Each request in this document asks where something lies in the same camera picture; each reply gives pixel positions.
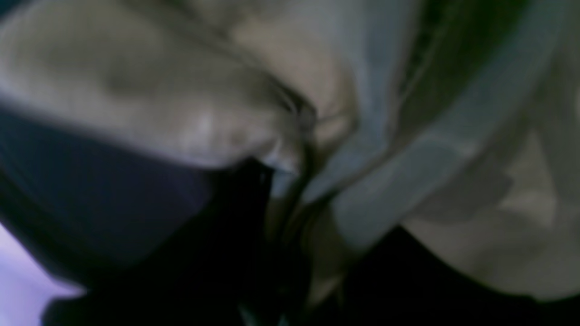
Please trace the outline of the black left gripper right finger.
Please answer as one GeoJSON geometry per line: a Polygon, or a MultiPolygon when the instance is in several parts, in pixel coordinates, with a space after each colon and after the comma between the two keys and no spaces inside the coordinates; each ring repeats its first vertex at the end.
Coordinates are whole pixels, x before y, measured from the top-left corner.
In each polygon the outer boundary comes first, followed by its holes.
{"type": "Polygon", "coordinates": [[[577,326],[579,205],[513,200],[436,216],[421,206],[370,250],[307,206],[305,326],[577,326]]]}

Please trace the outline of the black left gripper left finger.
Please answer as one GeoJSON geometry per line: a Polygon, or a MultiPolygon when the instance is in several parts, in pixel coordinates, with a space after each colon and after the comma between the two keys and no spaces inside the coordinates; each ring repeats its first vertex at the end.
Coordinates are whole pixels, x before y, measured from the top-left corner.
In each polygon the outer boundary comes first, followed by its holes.
{"type": "Polygon", "coordinates": [[[242,326],[272,170],[237,169],[213,200],[146,260],[84,297],[52,303],[44,326],[242,326]]]}

